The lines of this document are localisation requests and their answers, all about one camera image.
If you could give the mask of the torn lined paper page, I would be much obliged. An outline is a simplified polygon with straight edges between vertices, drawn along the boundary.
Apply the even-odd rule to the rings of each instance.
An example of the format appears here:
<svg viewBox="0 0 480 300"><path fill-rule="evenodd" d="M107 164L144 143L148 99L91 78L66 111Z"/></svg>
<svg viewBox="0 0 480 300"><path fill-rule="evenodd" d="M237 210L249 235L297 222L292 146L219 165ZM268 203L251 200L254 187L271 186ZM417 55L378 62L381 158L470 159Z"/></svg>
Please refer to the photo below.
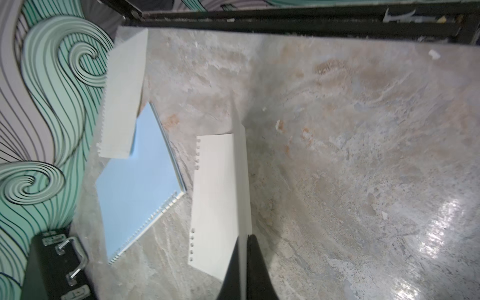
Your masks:
<svg viewBox="0 0 480 300"><path fill-rule="evenodd" d="M99 156L127 159L133 145L146 69L148 30L114 47L107 61Z"/></svg>

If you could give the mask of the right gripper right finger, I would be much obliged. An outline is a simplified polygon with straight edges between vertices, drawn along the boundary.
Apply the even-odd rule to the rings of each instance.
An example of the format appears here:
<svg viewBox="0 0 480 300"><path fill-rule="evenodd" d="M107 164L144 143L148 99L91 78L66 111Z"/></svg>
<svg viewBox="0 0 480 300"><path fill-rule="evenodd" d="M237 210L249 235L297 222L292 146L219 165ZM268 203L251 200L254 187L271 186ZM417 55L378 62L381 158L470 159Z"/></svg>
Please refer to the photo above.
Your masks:
<svg viewBox="0 0 480 300"><path fill-rule="evenodd" d="M279 300L255 235L247 239L247 300Z"/></svg>

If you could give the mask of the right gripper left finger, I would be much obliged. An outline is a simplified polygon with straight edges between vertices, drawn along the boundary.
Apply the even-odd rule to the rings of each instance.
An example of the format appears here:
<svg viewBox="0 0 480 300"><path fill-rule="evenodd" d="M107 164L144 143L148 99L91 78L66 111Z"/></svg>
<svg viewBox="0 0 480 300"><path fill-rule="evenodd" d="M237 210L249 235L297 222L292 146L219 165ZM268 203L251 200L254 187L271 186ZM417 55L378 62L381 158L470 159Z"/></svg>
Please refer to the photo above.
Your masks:
<svg viewBox="0 0 480 300"><path fill-rule="evenodd" d="M222 283L217 300L240 300L241 299L241 283L240 283L240 256L238 241L236 241L231 259L226 271L226 276Z"/></svg>

